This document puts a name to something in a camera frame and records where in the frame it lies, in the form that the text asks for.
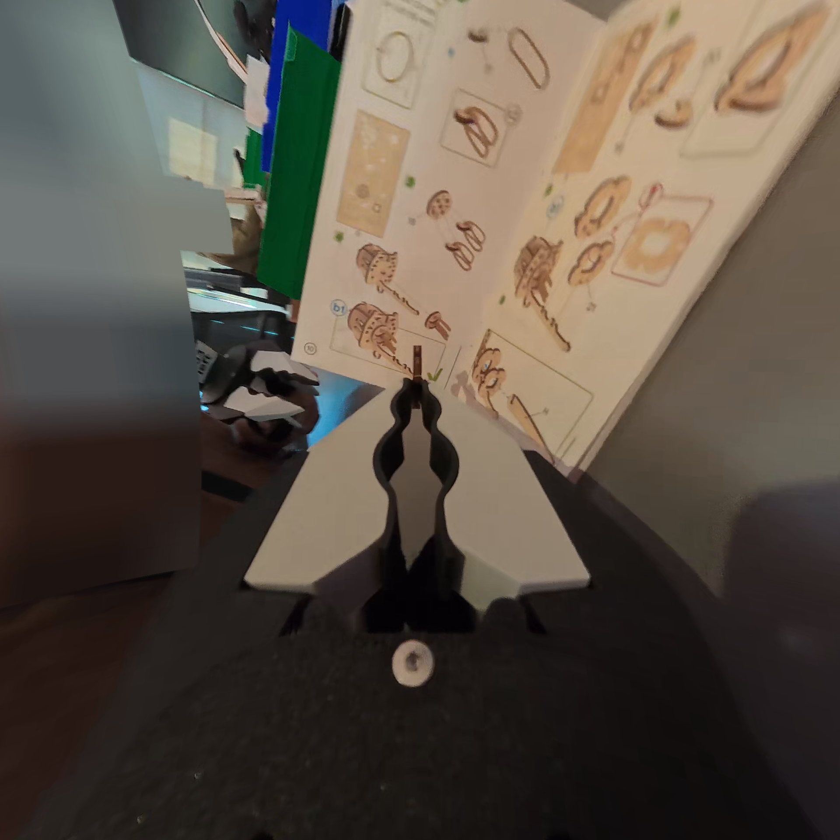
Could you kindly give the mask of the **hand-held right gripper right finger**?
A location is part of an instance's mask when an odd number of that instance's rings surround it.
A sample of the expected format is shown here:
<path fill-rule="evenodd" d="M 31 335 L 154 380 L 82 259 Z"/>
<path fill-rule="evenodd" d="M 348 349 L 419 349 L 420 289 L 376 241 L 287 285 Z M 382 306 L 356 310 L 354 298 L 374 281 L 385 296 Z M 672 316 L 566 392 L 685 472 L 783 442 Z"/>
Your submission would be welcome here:
<path fill-rule="evenodd" d="M 499 599 L 582 590 L 592 581 L 528 462 L 496 422 L 434 385 L 423 385 L 417 450 L 418 545 L 423 598 L 457 597 L 475 614 Z"/>

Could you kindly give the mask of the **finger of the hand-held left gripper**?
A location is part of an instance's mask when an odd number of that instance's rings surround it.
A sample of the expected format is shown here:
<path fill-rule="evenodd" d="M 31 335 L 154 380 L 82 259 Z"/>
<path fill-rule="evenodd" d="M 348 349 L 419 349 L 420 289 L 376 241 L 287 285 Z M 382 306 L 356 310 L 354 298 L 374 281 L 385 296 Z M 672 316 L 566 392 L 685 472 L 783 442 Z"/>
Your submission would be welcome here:
<path fill-rule="evenodd" d="M 258 350 L 249 363 L 250 389 L 316 389 L 319 376 L 282 351 Z"/>
<path fill-rule="evenodd" d="M 226 408 L 257 423 L 283 420 L 293 425 L 298 424 L 295 417 L 305 412 L 303 406 L 280 396 L 252 393 L 246 387 L 239 387 L 227 398 Z"/>

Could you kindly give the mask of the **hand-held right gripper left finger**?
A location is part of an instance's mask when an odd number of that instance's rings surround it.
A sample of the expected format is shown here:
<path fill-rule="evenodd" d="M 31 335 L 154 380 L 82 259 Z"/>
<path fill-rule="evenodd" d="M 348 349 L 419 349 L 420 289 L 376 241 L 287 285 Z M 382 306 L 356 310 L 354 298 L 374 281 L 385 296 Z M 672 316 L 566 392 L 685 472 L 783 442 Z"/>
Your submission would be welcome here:
<path fill-rule="evenodd" d="M 412 383 L 384 389 L 311 447 L 245 573 L 254 590 L 310 595 L 352 624 L 401 560 L 392 478 Z"/>

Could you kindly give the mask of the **dark brown wooden model piece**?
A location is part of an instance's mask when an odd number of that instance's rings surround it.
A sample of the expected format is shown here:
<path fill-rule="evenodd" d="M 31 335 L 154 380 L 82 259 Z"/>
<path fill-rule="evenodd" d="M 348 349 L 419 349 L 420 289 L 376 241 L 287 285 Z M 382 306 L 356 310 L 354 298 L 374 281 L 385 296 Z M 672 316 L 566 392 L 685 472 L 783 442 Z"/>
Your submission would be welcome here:
<path fill-rule="evenodd" d="M 289 418 L 257 422 L 245 417 L 231 425 L 236 445 L 255 455 L 273 457 L 285 450 L 299 450 L 308 445 L 308 436 L 320 419 L 318 389 L 302 385 L 280 396 L 285 403 L 301 410 Z"/>

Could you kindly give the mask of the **green board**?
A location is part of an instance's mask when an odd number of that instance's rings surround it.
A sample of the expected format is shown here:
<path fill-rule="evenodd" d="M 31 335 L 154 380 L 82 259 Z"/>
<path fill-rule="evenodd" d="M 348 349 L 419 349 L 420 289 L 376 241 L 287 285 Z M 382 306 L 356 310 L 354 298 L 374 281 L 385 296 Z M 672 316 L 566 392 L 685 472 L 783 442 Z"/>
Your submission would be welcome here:
<path fill-rule="evenodd" d="M 287 28 L 270 162 L 258 281 L 301 299 L 329 147 L 340 63 Z"/>

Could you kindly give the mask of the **open assembly instruction booklet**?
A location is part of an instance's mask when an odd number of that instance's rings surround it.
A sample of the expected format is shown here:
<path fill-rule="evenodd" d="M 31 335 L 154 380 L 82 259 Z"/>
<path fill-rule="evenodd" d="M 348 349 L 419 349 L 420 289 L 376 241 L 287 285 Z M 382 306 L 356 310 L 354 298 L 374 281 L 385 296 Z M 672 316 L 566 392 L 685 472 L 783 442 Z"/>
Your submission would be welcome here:
<path fill-rule="evenodd" d="M 352 2 L 296 355 L 587 469 L 838 90 L 838 2 Z"/>

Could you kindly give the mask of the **blue board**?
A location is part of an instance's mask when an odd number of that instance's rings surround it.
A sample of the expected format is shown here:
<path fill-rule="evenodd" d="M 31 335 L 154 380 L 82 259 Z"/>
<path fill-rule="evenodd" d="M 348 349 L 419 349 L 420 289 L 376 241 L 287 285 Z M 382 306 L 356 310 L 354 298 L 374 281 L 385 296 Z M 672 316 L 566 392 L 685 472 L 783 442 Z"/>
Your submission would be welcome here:
<path fill-rule="evenodd" d="M 344 1 L 276 1 L 275 29 L 269 60 L 269 76 L 266 89 L 267 120 L 262 130 L 261 170 L 270 172 L 274 149 L 277 111 L 282 86 L 282 72 L 287 53 L 288 30 L 308 38 L 323 51 L 329 51 L 333 41 L 336 18 Z"/>

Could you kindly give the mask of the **dark monitor screen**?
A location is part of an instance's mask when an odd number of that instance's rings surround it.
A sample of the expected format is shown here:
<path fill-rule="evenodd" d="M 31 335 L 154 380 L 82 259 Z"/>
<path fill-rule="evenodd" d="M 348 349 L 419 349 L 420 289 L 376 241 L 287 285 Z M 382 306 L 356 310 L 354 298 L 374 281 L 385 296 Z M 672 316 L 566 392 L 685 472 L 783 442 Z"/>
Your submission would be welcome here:
<path fill-rule="evenodd" d="M 132 59 L 205 93 L 244 107 L 245 84 L 230 68 L 212 28 L 236 56 L 260 57 L 269 47 L 276 2 L 114 1 Z"/>

